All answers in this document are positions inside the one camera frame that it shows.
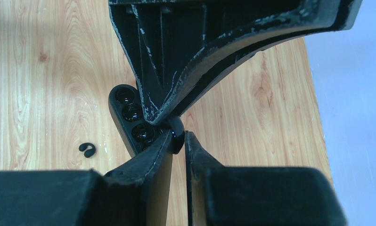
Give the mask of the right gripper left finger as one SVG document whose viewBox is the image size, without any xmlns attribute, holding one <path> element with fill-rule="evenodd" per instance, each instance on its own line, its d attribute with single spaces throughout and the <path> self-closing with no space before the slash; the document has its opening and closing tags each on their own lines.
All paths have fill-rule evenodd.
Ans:
<svg viewBox="0 0 376 226">
<path fill-rule="evenodd" d="M 172 132 L 101 175 L 95 170 L 0 171 L 0 226 L 164 226 Z"/>
</svg>

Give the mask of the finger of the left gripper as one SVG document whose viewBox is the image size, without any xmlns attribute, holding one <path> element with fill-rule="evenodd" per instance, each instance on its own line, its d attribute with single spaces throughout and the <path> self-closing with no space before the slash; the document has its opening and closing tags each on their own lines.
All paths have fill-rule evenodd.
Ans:
<svg viewBox="0 0 376 226">
<path fill-rule="evenodd" d="M 111 0 L 144 118 L 182 115 L 257 52 L 353 27 L 360 0 Z"/>
</svg>

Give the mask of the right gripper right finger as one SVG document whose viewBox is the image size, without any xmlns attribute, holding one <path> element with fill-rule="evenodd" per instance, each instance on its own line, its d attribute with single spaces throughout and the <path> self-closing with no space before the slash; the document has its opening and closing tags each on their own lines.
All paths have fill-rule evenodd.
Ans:
<svg viewBox="0 0 376 226">
<path fill-rule="evenodd" d="M 310 167 L 232 167 L 185 134 L 190 226 L 345 226 L 324 174 Z"/>
</svg>

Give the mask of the black earbud charging case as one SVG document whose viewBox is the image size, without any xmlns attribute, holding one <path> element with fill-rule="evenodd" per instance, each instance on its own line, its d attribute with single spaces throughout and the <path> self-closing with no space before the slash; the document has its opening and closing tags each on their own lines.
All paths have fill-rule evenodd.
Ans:
<svg viewBox="0 0 376 226">
<path fill-rule="evenodd" d="M 144 118 L 139 92 L 126 84 L 117 85 L 110 91 L 108 105 L 131 157 L 150 147 L 168 130 L 172 132 L 171 152 L 180 152 L 184 144 L 185 129 L 179 116 L 169 116 L 157 125 L 148 123 Z"/>
</svg>

